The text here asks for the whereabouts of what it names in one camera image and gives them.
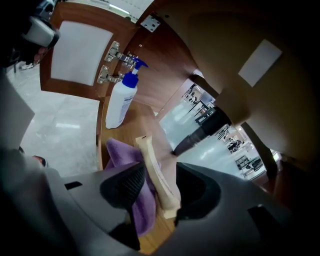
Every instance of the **bottle label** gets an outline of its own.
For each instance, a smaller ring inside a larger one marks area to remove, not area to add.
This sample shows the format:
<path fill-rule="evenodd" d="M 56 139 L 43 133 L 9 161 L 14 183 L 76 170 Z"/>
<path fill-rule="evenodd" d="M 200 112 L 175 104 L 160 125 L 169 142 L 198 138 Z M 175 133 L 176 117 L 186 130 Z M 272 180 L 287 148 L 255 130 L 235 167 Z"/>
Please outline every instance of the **bottle label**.
<path fill-rule="evenodd" d="M 134 95 L 124 98 L 124 102 L 123 102 L 121 112 L 120 112 L 119 123 L 122 123 L 122 121 L 125 119 L 126 113 L 128 111 L 128 108 L 129 108 L 133 98 L 134 98 Z"/>

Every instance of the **cabinet door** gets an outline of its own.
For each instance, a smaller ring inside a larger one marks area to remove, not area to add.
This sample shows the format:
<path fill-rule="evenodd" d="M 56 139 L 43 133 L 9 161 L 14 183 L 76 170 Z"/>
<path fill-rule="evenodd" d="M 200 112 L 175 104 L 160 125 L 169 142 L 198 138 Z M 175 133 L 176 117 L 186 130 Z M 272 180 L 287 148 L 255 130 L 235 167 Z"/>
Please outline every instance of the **cabinet door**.
<path fill-rule="evenodd" d="M 114 41 L 123 52 L 138 26 L 110 11 L 59 2 L 51 17 L 60 39 L 40 63 L 41 90 L 100 100 L 109 82 L 98 83 L 103 65 L 114 75 L 117 59 L 105 61 Z"/>

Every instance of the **pump nozzle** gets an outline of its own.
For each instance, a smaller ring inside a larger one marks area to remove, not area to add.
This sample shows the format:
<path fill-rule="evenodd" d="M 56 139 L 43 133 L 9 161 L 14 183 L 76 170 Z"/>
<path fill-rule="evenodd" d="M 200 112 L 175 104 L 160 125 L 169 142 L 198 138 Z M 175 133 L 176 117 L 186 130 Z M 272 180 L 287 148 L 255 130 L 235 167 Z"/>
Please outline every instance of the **pump nozzle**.
<path fill-rule="evenodd" d="M 144 61 L 142 61 L 141 59 L 138 59 L 138 58 L 132 58 L 134 61 L 135 61 L 135 67 L 134 67 L 134 69 L 133 69 L 133 71 L 132 71 L 132 74 L 137 74 L 138 73 L 138 70 L 141 68 L 141 66 L 145 66 L 145 67 L 147 67 L 148 68 L 148 65 L 144 62 Z"/>

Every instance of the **beige stick-shaped package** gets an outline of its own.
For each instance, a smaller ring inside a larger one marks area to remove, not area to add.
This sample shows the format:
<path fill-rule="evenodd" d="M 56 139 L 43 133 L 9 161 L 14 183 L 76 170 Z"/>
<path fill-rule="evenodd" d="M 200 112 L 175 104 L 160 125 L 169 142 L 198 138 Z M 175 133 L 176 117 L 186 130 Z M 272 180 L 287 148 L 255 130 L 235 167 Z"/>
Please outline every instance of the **beige stick-shaped package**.
<path fill-rule="evenodd" d="M 146 169 L 158 194 L 163 216 L 166 219 L 176 217 L 177 210 L 180 209 L 180 201 L 171 191 L 159 168 L 154 148 L 152 147 L 152 136 L 138 137 L 135 141 L 141 150 Z"/>

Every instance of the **white bottle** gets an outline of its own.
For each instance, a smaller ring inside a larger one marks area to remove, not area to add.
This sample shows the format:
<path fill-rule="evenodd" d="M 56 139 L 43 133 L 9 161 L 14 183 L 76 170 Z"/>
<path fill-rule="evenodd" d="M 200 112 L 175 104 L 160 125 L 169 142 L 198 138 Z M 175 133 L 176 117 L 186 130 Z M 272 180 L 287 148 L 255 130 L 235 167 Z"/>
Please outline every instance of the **white bottle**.
<path fill-rule="evenodd" d="M 143 61 L 133 58 L 136 65 L 132 72 L 124 75 L 122 81 L 113 87 L 111 98 L 106 112 L 105 127 L 117 128 L 124 121 L 128 108 L 136 95 L 137 83 L 139 81 L 137 72 L 141 66 L 148 67 Z"/>

